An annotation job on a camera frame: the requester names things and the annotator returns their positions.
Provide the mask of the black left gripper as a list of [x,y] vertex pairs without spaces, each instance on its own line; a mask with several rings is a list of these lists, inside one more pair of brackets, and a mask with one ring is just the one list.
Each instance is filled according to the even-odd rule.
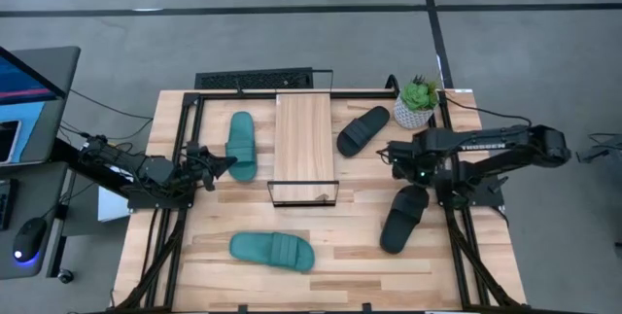
[[219,179],[237,162],[237,157],[217,156],[196,141],[189,141],[186,144],[185,158],[192,176],[200,179],[203,188],[208,192],[215,189],[214,179]]

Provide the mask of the teal green slide sandal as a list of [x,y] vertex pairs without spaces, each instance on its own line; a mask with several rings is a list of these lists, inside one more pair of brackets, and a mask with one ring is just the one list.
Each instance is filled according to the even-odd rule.
[[237,159],[228,169],[231,177],[241,182],[255,179],[258,163],[255,125],[250,113],[236,112],[232,115],[225,153],[228,157]]
[[315,265],[315,252],[303,238],[282,232],[238,232],[229,241],[229,253],[254,262],[297,272]]

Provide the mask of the black slide sandal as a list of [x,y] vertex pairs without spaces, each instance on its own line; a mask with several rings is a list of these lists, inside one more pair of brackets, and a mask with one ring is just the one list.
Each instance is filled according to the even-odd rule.
[[337,135],[337,151],[345,157],[357,155],[389,119],[390,112],[382,106],[376,106],[354,118]]
[[389,254],[400,253],[411,232],[421,220],[429,206],[430,197],[426,189],[407,186],[399,190],[380,235],[380,247]]

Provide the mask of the green plant white patterned pot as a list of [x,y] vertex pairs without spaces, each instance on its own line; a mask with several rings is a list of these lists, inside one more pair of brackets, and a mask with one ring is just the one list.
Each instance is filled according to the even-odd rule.
[[421,127],[432,117],[437,104],[437,82],[417,75],[399,91],[394,118],[404,128]]

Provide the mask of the black keyboard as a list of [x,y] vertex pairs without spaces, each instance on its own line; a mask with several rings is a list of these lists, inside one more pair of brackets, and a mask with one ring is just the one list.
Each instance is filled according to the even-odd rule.
[[17,193],[17,180],[0,180],[0,230],[9,228]]
[[312,88],[312,68],[197,73],[195,89]]

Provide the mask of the white box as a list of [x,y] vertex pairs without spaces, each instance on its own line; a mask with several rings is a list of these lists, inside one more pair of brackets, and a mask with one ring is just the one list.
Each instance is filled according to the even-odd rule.
[[106,223],[128,217],[127,199],[104,187],[98,188],[97,221]]

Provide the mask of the grey desk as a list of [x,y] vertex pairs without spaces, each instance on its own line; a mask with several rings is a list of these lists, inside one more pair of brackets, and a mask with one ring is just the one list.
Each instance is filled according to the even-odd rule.
[[[66,92],[72,86],[81,49],[75,46],[63,49],[58,55],[54,75]],[[35,129],[21,156],[22,162],[0,165],[0,180],[17,180],[17,194],[9,228],[0,230],[0,280],[37,275],[43,264],[52,232],[53,210],[60,198],[68,165],[53,162],[51,153],[56,140],[67,98],[49,102],[35,124]],[[46,218],[47,230],[39,253],[30,262],[17,262],[13,256],[13,242],[22,225],[36,217]]]

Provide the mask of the computer monitor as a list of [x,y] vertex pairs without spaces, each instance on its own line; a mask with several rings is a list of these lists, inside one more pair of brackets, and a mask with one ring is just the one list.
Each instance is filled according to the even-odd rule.
[[0,47],[0,165],[22,162],[44,106],[66,98],[63,85],[52,77],[62,52]]

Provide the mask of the black computer mouse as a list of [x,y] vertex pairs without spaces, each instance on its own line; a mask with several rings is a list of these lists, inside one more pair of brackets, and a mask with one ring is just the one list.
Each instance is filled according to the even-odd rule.
[[17,232],[13,242],[13,256],[17,262],[30,262],[39,253],[47,230],[43,217],[26,221]]

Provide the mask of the black table frame rails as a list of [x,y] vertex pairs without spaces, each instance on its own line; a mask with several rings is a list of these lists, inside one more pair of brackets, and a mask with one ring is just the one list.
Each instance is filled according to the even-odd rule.
[[[276,208],[267,182],[273,177],[275,103],[209,94],[202,109],[185,108],[184,93],[158,99],[147,151],[170,157],[180,118],[201,118],[199,141],[225,150],[231,116],[250,113],[256,125],[259,170],[248,184],[223,176],[213,192],[199,192],[189,210],[172,307],[186,311],[457,309],[460,296],[444,212],[432,203],[396,255],[379,245],[382,226],[400,182],[379,151],[412,134],[388,123],[355,157],[336,156],[338,198],[332,207]],[[313,247],[313,269],[299,273],[234,259],[230,238],[239,231],[280,231]]]

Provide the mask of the wooden shelf black metal frame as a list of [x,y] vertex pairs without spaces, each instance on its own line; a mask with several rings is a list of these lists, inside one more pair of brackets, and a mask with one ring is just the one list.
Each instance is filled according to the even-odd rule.
[[331,90],[276,92],[273,178],[267,182],[276,208],[336,204],[331,131]]

